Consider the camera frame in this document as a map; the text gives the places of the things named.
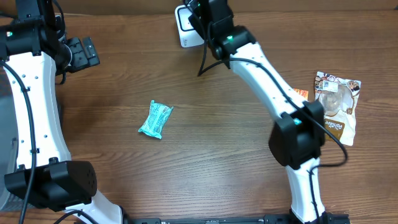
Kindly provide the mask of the light green wipes packet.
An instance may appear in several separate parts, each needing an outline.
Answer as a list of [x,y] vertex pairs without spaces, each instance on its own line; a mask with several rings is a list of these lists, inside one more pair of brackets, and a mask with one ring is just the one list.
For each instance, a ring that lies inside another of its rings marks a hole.
[[173,106],[169,107],[152,100],[150,102],[149,115],[144,124],[138,129],[138,132],[153,138],[162,139],[162,129],[173,109]]

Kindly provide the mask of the small orange box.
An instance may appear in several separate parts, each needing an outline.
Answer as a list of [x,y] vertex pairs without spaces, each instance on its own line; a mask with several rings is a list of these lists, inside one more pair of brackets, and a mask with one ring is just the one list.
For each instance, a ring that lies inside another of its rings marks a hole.
[[296,91],[300,96],[304,97],[305,100],[308,100],[308,90],[294,88],[294,91]]

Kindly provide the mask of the beige snack pouch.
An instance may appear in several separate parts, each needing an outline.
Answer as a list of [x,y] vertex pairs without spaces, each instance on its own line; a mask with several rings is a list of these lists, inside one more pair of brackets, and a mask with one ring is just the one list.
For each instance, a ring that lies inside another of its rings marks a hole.
[[314,88],[315,100],[324,108],[325,128],[342,144],[352,146],[356,134],[355,109],[361,81],[317,72]]

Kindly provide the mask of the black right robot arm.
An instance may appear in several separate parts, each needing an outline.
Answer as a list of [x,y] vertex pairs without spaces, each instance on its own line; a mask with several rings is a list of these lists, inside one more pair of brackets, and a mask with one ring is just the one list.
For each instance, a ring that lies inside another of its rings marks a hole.
[[184,5],[214,58],[248,84],[274,120],[269,149],[287,171],[295,219],[322,223],[325,208],[315,170],[325,143],[322,105],[308,102],[286,83],[249,30],[234,24],[226,1],[184,1]]

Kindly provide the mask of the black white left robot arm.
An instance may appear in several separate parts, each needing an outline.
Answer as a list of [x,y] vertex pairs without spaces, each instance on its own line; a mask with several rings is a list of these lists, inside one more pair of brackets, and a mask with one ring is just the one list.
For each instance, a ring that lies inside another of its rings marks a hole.
[[84,223],[127,223],[124,210],[97,188],[88,161],[74,161],[65,143],[55,78],[100,63],[90,38],[66,37],[58,2],[16,3],[17,17],[1,27],[1,66],[9,79],[17,122],[17,157],[4,176],[7,191],[29,205],[76,216]]

